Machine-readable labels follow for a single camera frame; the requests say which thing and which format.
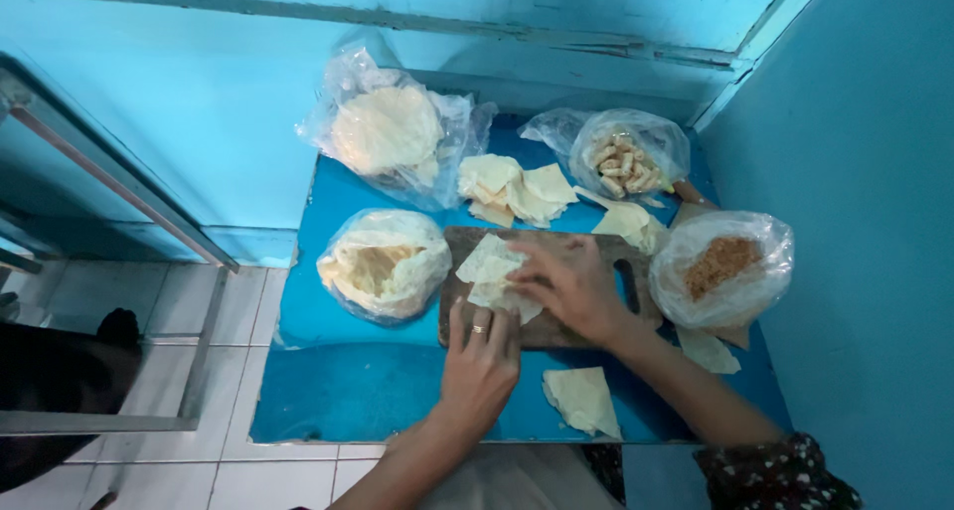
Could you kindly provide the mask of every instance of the blue table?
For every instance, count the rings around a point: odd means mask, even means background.
[[[513,156],[525,169],[555,162],[542,143],[517,138],[523,120],[498,116],[489,151]],[[694,143],[691,181],[709,199],[715,194],[708,168]],[[650,209],[669,223],[678,206]],[[312,198],[304,211],[298,258],[281,298],[279,332],[269,351],[250,435],[256,443],[280,441],[375,442],[422,418],[438,399],[445,351],[437,343],[437,304],[398,328],[381,328],[342,309],[322,287],[315,261],[329,238],[364,208],[408,208],[375,191],[338,162],[321,159]],[[430,214],[442,225],[489,226],[466,207]],[[590,232],[603,209],[572,204],[552,230]],[[522,228],[522,223],[514,223]],[[661,330],[674,339],[671,330]],[[733,347],[742,370],[724,376],[783,428],[791,420],[772,370],[758,324],[751,349]],[[524,351],[522,373],[507,406],[486,440],[589,442],[588,434],[566,428],[541,390],[543,370],[602,366],[626,442],[693,440],[689,428],[641,380],[602,351]]]

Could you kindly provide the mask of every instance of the hand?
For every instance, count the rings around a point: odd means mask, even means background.
[[[537,244],[511,243],[508,247],[530,257],[520,269],[507,274],[515,283],[513,289],[549,309],[593,343],[612,348],[622,337],[652,333],[662,325],[660,315],[633,314],[623,305],[613,271],[603,266],[592,236],[573,237],[566,246],[571,251],[567,259]],[[641,308],[650,307],[651,301],[642,292],[639,301]]]
[[[431,417],[477,443],[507,404],[520,378],[520,317],[516,311],[480,308],[473,325],[487,331],[473,333],[464,345],[464,299],[450,309],[450,341],[441,400]]]

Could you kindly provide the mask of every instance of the plastic bag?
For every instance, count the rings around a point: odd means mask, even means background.
[[[684,277],[718,237],[755,241],[761,259],[694,301]],[[710,212],[673,229],[669,242],[650,263],[650,294],[678,326],[710,331],[746,326],[784,295],[794,256],[792,228],[772,216]]]
[[[579,185],[610,199],[636,200],[639,194],[669,189],[689,174],[689,138],[672,120],[635,109],[600,113],[555,109],[534,116],[517,133],[546,143]],[[644,160],[636,159],[642,165],[640,173],[624,174],[631,176],[630,185],[625,177],[619,183],[603,181],[599,171],[598,164],[606,160],[599,155],[620,141],[645,153]]]
[[[493,103],[440,95],[408,73],[379,69],[364,47],[328,61],[315,109],[295,126],[389,197],[436,212],[459,206],[457,168],[486,150]]]
[[[368,208],[341,225],[316,265],[348,312],[391,326],[427,306],[450,271],[450,247],[424,214]]]

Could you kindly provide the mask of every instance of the white cloth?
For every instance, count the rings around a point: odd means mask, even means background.
[[[624,508],[570,445],[484,444],[421,503],[425,510]]]

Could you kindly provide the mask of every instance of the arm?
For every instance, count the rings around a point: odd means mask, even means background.
[[[493,426],[520,377],[520,319],[477,309],[464,345],[464,300],[450,309],[450,341],[441,399],[422,421],[402,432],[363,479],[331,505],[414,508],[460,464]]]
[[[603,269],[593,237],[577,237],[560,259],[535,245],[511,248],[530,256],[512,272],[527,295],[593,343],[602,346],[648,383],[707,443],[743,445],[778,441],[781,429],[722,380],[686,358],[655,330],[660,319],[631,313],[616,293],[611,270]],[[550,284],[544,285],[543,278]],[[640,304],[651,303],[640,292]]]

